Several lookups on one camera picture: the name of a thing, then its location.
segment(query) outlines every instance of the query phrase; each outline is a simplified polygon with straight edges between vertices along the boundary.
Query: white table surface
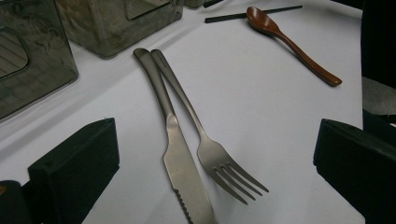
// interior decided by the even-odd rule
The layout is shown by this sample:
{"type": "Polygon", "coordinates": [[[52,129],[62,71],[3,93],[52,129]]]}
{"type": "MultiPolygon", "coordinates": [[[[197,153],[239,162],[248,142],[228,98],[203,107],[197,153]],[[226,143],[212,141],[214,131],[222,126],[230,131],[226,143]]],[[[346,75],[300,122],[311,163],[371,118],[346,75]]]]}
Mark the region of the white table surface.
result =
{"type": "Polygon", "coordinates": [[[270,192],[238,202],[206,175],[197,132],[171,92],[180,126],[219,224],[364,223],[316,171],[321,119],[362,126],[361,11],[330,0],[226,0],[184,8],[183,18],[112,60],[71,44],[79,78],[0,123],[0,180],[26,183],[27,167],[86,124],[115,118],[120,169],[84,223],[184,224],[163,164],[166,132],[149,81],[132,56],[160,49],[177,74],[208,135],[270,192]],[[281,42],[247,20],[205,24],[204,18],[302,5],[271,14],[311,58],[344,82],[332,88],[281,42]]]}

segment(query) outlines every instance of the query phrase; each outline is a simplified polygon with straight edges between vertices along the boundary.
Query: silver fork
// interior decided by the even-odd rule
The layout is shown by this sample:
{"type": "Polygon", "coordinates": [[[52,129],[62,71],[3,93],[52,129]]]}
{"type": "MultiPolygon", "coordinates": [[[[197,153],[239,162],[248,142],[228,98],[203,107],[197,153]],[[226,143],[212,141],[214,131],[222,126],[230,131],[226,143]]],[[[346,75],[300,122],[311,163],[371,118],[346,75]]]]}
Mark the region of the silver fork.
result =
{"type": "Polygon", "coordinates": [[[246,189],[238,184],[238,182],[246,186],[248,189],[256,192],[260,196],[262,196],[262,194],[248,182],[256,185],[266,192],[269,192],[264,185],[262,185],[259,181],[248,174],[241,166],[239,166],[221,144],[213,141],[207,136],[200,120],[198,119],[198,116],[196,115],[189,99],[187,98],[186,93],[181,88],[174,72],[172,71],[172,68],[166,61],[161,51],[154,49],[151,52],[151,56],[165,78],[168,80],[171,87],[176,92],[177,96],[180,98],[183,105],[189,111],[192,120],[195,123],[201,139],[197,151],[198,158],[201,164],[204,166],[206,172],[216,181],[216,183],[218,183],[222,188],[224,188],[227,192],[244,204],[248,204],[248,202],[238,193],[236,193],[236,191],[233,190],[233,188],[231,188],[230,185],[224,180],[239,189],[241,192],[245,193],[252,200],[256,199],[246,189]]]}

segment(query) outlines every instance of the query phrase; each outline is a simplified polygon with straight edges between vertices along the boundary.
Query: black chopstick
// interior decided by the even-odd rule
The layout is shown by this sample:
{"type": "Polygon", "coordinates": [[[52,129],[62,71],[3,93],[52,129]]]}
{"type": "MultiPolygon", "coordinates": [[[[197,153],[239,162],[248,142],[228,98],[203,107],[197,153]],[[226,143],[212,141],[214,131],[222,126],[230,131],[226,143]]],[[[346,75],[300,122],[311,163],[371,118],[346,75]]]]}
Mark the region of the black chopstick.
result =
{"type": "Polygon", "coordinates": [[[215,5],[215,4],[217,4],[217,3],[219,3],[219,2],[222,2],[223,0],[212,0],[212,1],[209,1],[209,2],[205,2],[204,3],[204,7],[211,7],[211,6],[213,6],[213,5],[215,5]]]}
{"type": "MultiPolygon", "coordinates": [[[[297,8],[302,8],[302,7],[303,6],[281,7],[281,8],[263,10],[263,12],[274,13],[274,12],[292,10],[292,9],[297,9],[297,8]]],[[[217,22],[217,21],[230,21],[230,20],[235,20],[235,19],[244,19],[246,17],[247,17],[247,13],[239,13],[239,14],[232,14],[232,15],[218,16],[218,17],[208,17],[208,18],[205,18],[205,23],[212,23],[212,22],[217,22]]]]}

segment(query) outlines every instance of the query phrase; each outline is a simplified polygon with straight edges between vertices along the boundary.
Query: spoon bowl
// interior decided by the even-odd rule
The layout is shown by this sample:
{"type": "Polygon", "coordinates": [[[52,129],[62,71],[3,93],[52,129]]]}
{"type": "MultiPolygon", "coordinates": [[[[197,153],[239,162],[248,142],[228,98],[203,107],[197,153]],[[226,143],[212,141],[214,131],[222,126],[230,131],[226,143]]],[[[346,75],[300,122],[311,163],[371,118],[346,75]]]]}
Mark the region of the spoon bowl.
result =
{"type": "Polygon", "coordinates": [[[305,65],[312,73],[314,73],[328,85],[335,87],[342,83],[342,80],[339,77],[336,77],[315,63],[293,41],[284,35],[280,31],[277,24],[265,12],[256,7],[249,7],[247,9],[247,20],[249,24],[258,32],[264,35],[271,35],[282,40],[286,45],[289,46],[289,48],[291,48],[303,65],[305,65]]]}

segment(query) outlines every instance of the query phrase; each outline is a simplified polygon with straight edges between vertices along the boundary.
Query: silver knife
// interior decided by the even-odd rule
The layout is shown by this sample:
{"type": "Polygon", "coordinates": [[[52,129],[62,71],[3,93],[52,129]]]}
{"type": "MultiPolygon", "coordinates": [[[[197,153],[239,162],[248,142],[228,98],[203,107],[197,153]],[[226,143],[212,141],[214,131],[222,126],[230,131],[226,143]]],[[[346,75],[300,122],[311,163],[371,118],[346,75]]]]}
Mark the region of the silver knife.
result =
{"type": "Polygon", "coordinates": [[[194,224],[217,224],[204,184],[178,125],[161,73],[148,50],[135,49],[134,56],[145,70],[163,112],[168,133],[168,148],[163,161],[187,220],[194,224]]]}

